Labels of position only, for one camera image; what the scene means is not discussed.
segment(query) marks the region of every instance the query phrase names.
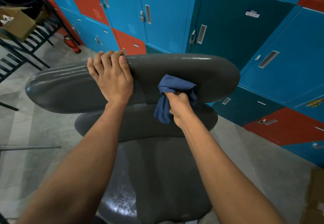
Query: gray floor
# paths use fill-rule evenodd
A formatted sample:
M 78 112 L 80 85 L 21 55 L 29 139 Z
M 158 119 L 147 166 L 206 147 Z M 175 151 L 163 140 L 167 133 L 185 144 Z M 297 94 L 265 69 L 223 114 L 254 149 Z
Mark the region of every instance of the gray floor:
M 55 67 L 86 61 L 93 51 L 82 47 L 77 55 L 60 35 L 51 38 L 36 55 Z M 0 57 L 6 51 L 0 49 Z M 25 64 L 0 84 L 0 101 L 16 106 L 18 112 L 0 107 L 0 145 L 60 145 L 61 149 L 2 152 L 0 157 L 0 212 L 18 217 L 33 192 L 60 160 L 80 141 L 74 129 L 79 114 L 55 114 L 33 104 L 24 91 L 37 70 Z M 220 117 L 212 130 L 214 138 L 233 162 L 270 199 L 287 219 L 299 223 L 309 175 L 314 164 Z M 211 212 L 201 224 L 218 223 Z

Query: blue cloth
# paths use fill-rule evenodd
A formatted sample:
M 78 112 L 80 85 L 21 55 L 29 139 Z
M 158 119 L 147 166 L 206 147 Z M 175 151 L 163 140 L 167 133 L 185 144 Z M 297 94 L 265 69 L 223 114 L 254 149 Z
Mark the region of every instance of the blue cloth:
M 176 91 L 184 92 L 188 95 L 190 105 L 193 107 L 197 102 L 197 96 L 193 92 L 193 88 L 196 84 L 189 81 L 177 78 L 171 75 L 165 75 L 158 88 L 162 97 L 159 99 L 157 106 L 154 111 L 154 117 L 159 119 L 160 122 L 169 124 L 173 115 L 170 111 L 170 103 L 168 97 L 164 93 L 176 93 Z

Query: fire extinguisher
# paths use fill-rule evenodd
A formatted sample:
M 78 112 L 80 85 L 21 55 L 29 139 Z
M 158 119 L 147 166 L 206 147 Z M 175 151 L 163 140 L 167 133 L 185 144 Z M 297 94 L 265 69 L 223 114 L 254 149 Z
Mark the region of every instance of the fire extinguisher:
M 81 53 L 81 49 L 69 35 L 64 36 L 64 42 L 66 43 L 67 46 L 72 48 L 76 54 Z

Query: hand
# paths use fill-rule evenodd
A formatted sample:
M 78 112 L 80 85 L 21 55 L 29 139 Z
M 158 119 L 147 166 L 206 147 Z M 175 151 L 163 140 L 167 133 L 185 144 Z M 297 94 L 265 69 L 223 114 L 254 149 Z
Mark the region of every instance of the hand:
M 176 92 L 165 93 L 170 103 L 170 113 L 173 114 L 174 122 L 179 128 L 183 128 L 183 124 L 188 115 L 194 115 L 189 98 L 186 93 Z
M 88 59 L 90 75 L 109 104 L 127 105 L 133 93 L 133 77 L 121 51 L 102 51 Z

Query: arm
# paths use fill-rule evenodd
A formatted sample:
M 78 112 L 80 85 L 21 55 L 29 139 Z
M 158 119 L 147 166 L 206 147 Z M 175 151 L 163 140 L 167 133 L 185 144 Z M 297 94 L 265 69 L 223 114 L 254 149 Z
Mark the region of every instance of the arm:
M 100 52 L 88 69 L 109 101 L 105 111 L 35 193 L 18 224 L 90 223 L 114 167 L 118 134 L 133 79 L 122 52 Z
M 270 201 L 241 172 L 194 114 L 185 93 L 166 94 L 221 223 L 283 223 Z

